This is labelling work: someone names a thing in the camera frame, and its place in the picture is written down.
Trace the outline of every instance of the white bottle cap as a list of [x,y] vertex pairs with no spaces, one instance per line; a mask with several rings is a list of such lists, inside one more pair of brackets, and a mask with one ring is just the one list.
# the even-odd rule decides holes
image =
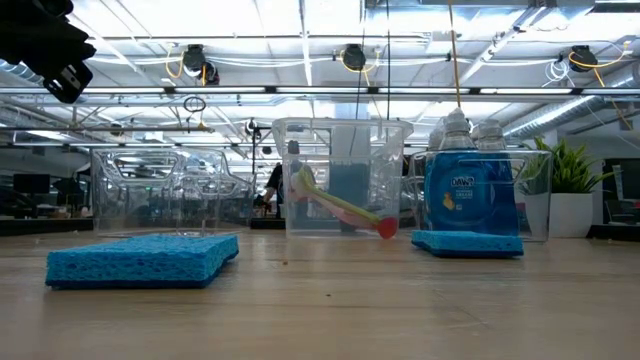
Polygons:
[[455,110],[444,119],[444,131],[446,133],[459,131],[469,132],[469,123],[460,108],[455,108]]

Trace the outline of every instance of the wooden table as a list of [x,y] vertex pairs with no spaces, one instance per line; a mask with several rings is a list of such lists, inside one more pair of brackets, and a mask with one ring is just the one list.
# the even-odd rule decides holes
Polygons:
[[44,286],[50,250],[96,241],[0,239],[0,359],[640,356],[637,243],[554,240],[520,260],[443,260],[407,240],[254,231],[204,290]]

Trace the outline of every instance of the sponge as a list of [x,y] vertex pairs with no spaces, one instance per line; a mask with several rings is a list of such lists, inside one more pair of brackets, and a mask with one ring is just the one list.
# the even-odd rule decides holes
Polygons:
[[411,234],[411,243],[438,257],[511,258],[524,255],[518,236],[472,231],[424,231]]
[[238,254],[235,235],[147,235],[53,251],[46,284],[56,289],[204,288]]

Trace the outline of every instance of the white plant pot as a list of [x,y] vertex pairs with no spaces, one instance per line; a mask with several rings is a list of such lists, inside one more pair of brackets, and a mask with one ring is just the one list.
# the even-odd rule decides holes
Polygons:
[[525,213],[535,241],[546,241],[549,234],[549,193],[526,195]]
[[551,194],[549,236],[585,238],[593,221],[591,194]]

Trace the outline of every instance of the blue dish soap bottle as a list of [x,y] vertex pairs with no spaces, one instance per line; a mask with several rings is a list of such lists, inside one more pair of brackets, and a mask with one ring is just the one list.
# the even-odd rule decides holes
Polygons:
[[506,142],[497,120],[487,119],[478,125],[478,150],[492,186],[493,213],[487,220],[486,232],[496,235],[517,236],[520,232],[516,208],[513,174],[509,154],[504,152]]
[[429,150],[430,150],[429,155],[431,156],[428,156],[425,159],[424,168],[416,169],[416,173],[414,174],[416,178],[422,178],[424,181],[423,183],[420,184],[420,188],[421,188],[420,190],[423,192],[423,196],[422,196],[422,201],[418,206],[418,209],[421,211],[418,217],[419,219],[421,219],[419,224],[421,230],[428,230],[428,229],[431,229],[433,226],[431,224],[431,220],[429,219],[429,214],[431,210],[429,208],[429,201],[427,201],[427,199],[429,199],[429,187],[425,185],[429,183],[431,178],[431,169],[433,167],[433,160],[434,160],[433,155],[435,155],[436,152],[440,149],[440,144],[442,143],[442,138],[444,137],[444,130],[443,130],[444,119],[445,119],[444,117],[440,118],[440,120],[436,123],[435,129],[433,129],[433,131],[429,133]]
[[444,138],[425,178],[431,230],[482,233],[491,213],[487,169],[471,137],[464,113],[455,109],[444,119]]

